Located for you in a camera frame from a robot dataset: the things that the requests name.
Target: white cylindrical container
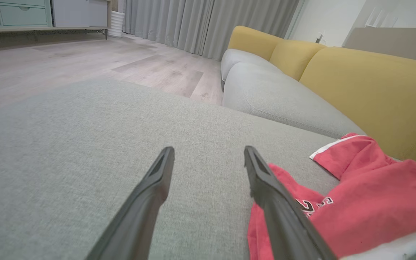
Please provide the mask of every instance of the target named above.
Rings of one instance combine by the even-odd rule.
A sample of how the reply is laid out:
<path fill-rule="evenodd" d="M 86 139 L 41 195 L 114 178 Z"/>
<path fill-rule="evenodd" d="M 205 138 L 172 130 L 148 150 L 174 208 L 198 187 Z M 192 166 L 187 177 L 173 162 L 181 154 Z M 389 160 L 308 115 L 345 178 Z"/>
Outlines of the white cylindrical container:
<path fill-rule="evenodd" d="M 112 26 L 109 29 L 109 36 L 115 38 L 122 37 L 123 19 L 124 13 L 116 12 L 114 10 L 112 11 Z"/>

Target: gray curtain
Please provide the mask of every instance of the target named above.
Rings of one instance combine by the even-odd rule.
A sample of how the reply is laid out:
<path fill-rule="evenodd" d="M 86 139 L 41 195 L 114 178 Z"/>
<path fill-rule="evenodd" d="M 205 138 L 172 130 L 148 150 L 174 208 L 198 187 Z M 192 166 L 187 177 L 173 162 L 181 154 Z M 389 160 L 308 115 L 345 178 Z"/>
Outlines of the gray curtain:
<path fill-rule="evenodd" d="M 127 0 L 125 32 L 221 60 L 233 28 L 284 38 L 299 0 Z"/>
<path fill-rule="evenodd" d="M 127 0 L 125 32 L 202 54 L 213 0 Z"/>
<path fill-rule="evenodd" d="M 220 61 L 237 25 L 284 38 L 299 0 L 215 0 L 203 56 Z"/>

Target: gray fabric upholstery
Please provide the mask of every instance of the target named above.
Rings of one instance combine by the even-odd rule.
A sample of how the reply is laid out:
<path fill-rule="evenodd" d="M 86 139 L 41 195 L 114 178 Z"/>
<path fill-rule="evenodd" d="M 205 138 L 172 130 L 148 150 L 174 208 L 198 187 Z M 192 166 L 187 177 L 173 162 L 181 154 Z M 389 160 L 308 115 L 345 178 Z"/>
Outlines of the gray fabric upholstery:
<path fill-rule="evenodd" d="M 239 63 L 232 67 L 223 105 L 332 138 L 349 132 L 365 134 L 303 84 L 255 64 Z"/>
<path fill-rule="evenodd" d="M 247 259 L 245 145 L 327 194 L 334 139 L 118 81 L 0 108 L 0 259 L 83 259 L 160 150 L 175 148 L 149 259 Z"/>
<path fill-rule="evenodd" d="M 272 63 L 266 61 L 258 55 L 246 51 L 240 51 L 238 49 L 228 49 L 225 51 L 221 60 L 221 78 L 223 81 L 226 81 L 232 66 L 239 62 L 256 64 L 262 67 L 263 69 L 269 69 L 271 72 L 283 74 L 283 72 L 279 68 L 277 68 Z"/>

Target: drawer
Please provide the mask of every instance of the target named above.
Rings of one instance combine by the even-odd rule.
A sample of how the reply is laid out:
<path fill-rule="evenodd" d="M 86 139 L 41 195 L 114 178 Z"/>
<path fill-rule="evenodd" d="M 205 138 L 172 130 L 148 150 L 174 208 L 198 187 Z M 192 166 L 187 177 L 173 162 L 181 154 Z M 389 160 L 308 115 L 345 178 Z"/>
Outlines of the drawer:
<path fill-rule="evenodd" d="M 44 7 L 44 0 L 0 0 L 0 3 L 20 5 L 40 5 Z"/>
<path fill-rule="evenodd" d="M 3 25 L 47 25 L 46 9 L 0 5 Z"/>

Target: sofa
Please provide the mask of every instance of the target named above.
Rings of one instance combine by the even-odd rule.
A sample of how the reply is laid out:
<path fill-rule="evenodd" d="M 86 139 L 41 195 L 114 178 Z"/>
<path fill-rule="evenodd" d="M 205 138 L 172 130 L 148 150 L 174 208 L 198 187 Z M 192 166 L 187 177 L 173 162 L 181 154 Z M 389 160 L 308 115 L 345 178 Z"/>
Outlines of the sofa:
<path fill-rule="evenodd" d="M 223 106 L 416 161 L 416 60 L 284 40 L 244 26 L 221 61 Z"/>
<path fill-rule="evenodd" d="M 14 102 L 0 107 L 0 259 L 84 259 L 165 146 L 175 162 L 149 259 L 248 259 L 244 147 L 325 195 L 338 180 L 309 155 L 334 141 L 114 80 Z"/>

